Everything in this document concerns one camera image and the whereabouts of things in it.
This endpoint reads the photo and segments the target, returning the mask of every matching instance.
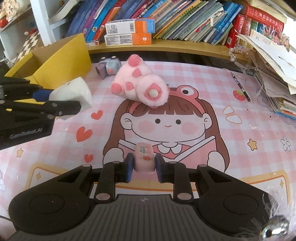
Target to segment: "shiny metal bell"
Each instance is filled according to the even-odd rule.
[[[272,217],[260,232],[260,241],[278,241],[289,231],[289,221],[284,216]]]

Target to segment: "ribbed gray panel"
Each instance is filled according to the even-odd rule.
[[[99,204],[89,218],[62,234],[37,236],[17,232],[9,241],[236,241],[206,226],[190,205],[170,195],[119,195]]]

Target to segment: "pink plush toy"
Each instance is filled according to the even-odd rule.
[[[116,74],[111,92],[156,108],[168,101],[169,88],[142,58],[133,54]]]

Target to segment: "stack of paper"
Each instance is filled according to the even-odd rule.
[[[296,60],[284,46],[265,41],[264,36],[238,35],[251,44],[256,53],[255,77],[262,85],[275,113],[296,119]]]

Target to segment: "pencil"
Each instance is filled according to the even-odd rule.
[[[240,87],[241,91],[243,92],[243,94],[245,95],[246,99],[248,102],[250,102],[250,97],[248,96],[248,94],[246,93],[245,89],[242,87],[242,85],[240,84],[240,82],[237,80],[237,78],[234,76],[233,73],[231,73],[233,79],[235,80],[235,82],[237,83],[237,85]]]

